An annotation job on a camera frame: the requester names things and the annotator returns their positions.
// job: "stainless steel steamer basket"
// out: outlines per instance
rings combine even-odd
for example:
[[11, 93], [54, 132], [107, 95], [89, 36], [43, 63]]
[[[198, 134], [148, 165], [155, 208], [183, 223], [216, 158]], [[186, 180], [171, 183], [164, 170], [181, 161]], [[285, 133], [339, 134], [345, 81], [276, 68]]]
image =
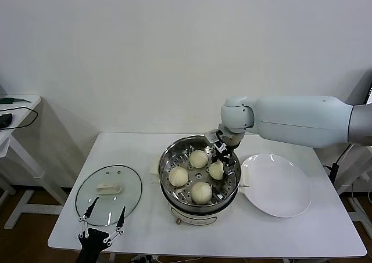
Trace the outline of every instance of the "stainless steel steamer basket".
[[[189, 163], [189, 156], [195, 150], [203, 150], [209, 157], [207, 166], [194, 168]], [[238, 191], [241, 167], [238, 157], [233, 153], [235, 164], [228, 169], [228, 175], [218, 181], [209, 175], [211, 165], [211, 150], [204, 136], [190, 136], [172, 143], [162, 154], [159, 161], [160, 186], [166, 199], [179, 210], [194, 215], [215, 214], [226, 208]], [[168, 176], [173, 167], [180, 166], [188, 170], [189, 180], [182, 187], [170, 184]], [[191, 188], [197, 182], [207, 182], [212, 185], [213, 196], [209, 203], [198, 205], [191, 199]]]

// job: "cable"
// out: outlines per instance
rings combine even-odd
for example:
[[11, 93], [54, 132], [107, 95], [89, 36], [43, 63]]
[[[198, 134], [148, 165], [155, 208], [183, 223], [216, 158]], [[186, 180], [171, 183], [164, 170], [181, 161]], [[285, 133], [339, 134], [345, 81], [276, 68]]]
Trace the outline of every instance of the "cable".
[[346, 153], [344, 154], [344, 157], [342, 158], [342, 160], [339, 162], [339, 163], [342, 163], [345, 159], [345, 157], [348, 155], [348, 153], [351, 151], [351, 149], [353, 149], [355, 145], [352, 144], [351, 147], [346, 151]]
[[0, 110], [0, 112], [11, 111], [11, 110], [18, 110], [18, 109], [23, 109], [23, 108], [25, 108], [25, 109], [27, 109], [27, 110], [29, 110], [31, 112], [34, 112], [36, 114], [35, 118], [33, 118], [33, 120], [29, 124], [27, 124], [27, 125], [21, 125], [19, 127], [13, 127], [13, 128], [0, 128], [0, 131], [4, 131], [6, 129], [25, 128], [25, 127], [28, 127], [29, 125], [32, 125], [34, 123], [34, 121], [37, 119], [37, 117], [39, 116], [39, 113], [37, 113], [35, 110], [33, 110], [31, 108], [28, 108], [26, 106], [22, 106], [22, 107], [16, 107], [16, 108], [2, 109], [2, 110]]
[[174, 262], [169, 262], [169, 263], [179, 263], [179, 262], [186, 262], [186, 261], [195, 261], [195, 260], [202, 259], [202, 258], [203, 257], [198, 257], [198, 258], [194, 258], [194, 259], [179, 260], [179, 261], [174, 261]]
[[335, 183], [335, 180], [336, 180], [336, 177], [337, 177], [337, 172], [338, 172], [338, 169], [339, 169], [339, 165], [338, 165], [338, 162], [339, 160], [342, 158], [342, 157], [346, 157], [346, 155], [349, 153], [349, 151], [351, 150], [351, 148], [353, 148], [354, 144], [348, 144], [348, 146], [346, 147], [346, 149], [342, 152], [342, 154], [338, 157], [338, 159], [336, 160], [335, 163], [332, 164], [332, 166], [329, 166], [329, 165], [323, 165], [323, 167], [327, 167], [329, 170], [330, 170], [330, 174], [328, 175], [332, 185]]
[[346, 147], [346, 149], [342, 152], [342, 154], [338, 157], [337, 161], [336, 161], [336, 164], [338, 164], [338, 161], [341, 159], [341, 157], [346, 153], [346, 151], [351, 147], [351, 143], [348, 144], [348, 147]]
[[372, 204], [372, 200], [371, 200], [371, 197], [370, 197], [370, 193], [371, 193], [371, 189], [368, 190], [368, 200], [369, 200], [369, 202]]

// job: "white wall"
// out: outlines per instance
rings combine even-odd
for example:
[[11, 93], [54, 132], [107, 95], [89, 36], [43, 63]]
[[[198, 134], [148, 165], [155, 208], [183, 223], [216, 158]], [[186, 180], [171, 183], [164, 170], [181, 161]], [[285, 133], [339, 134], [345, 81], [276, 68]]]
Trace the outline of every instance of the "white wall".
[[0, 84], [43, 97], [38, 126], [16, 136], [70, 185], [101, 131], [204, 132], [229, 95], [346, 100], [371, 66], [371, 10], [371, 0], [0, 0]]

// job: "table leg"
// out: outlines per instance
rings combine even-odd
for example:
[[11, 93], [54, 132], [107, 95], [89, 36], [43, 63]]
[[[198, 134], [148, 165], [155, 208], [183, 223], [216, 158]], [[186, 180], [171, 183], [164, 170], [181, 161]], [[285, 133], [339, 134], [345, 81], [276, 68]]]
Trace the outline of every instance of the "table leg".
[[366, 212], [364, 211], [362, 205], [359, 203], [357, 198], [348, 198], [351, 207], [353, 207], [355, 212], [348, 212], [351, 220], [353, 222], [360, 221], [366, 230], [370, 239], [372, 239], [372, 222], [367, 217]]
[[4, 179], [0, 176], [0, 188], [4, 190], [3, 194], [0, 196], [0, 206], [4, 203], [8, 195], [16, 194], [16, 190], [12, 188]]
[[45, 173], [40, 165], [31, 157], [31, 155], [22, 147], [22, 145], [11, 135], [10, 147], [17, 153], [17, 155], [28, 165], [28, 171], [37, 179], [39, 184], [46, 189], [61, 205], [65, 204], [67, 194], [60, 188], [60, 186]]
[[7, 191], [8, 194], [14, 195], [16, 194], [16, 190], [10, 186], [3, 178], [0, 176], [0, 188], [4, 191]]
[[63, 206], [61, 205], [29, 204], [28, 201], [30, 201], [33, 194], [33, 190], [27, 190], [22, 195], [22, 198], [19, 200], [16, 208], [13, 210], [12, 214], [5, 223], [5, 229], [13, 229], [19, 217], [24, 212], [29, 214], [59, 215], [62, 211]]
[[335, 181], [335, 188], [340, 195], [365, 171], [372, 168], [372, 158], [367, 161], [363, 159], [364, 155], [359, 156], [355, 162], [347, 168], [342, 175]]
[[111, 262], [115, 262], [115, 253], [110, 253], [110, 258], [109, 258], [109, 260], [111, 261]]

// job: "white plate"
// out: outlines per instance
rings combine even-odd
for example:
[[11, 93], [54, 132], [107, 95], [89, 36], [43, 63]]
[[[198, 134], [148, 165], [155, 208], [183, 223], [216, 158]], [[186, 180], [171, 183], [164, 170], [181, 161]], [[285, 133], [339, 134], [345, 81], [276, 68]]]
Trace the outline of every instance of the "white plate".
[[258, 209], [280, 218], [295, 217], [310, 206], [306, 175], [292, 162], [276, 154], [256, 154], [242, 163], [249, 187], [245, 196]]

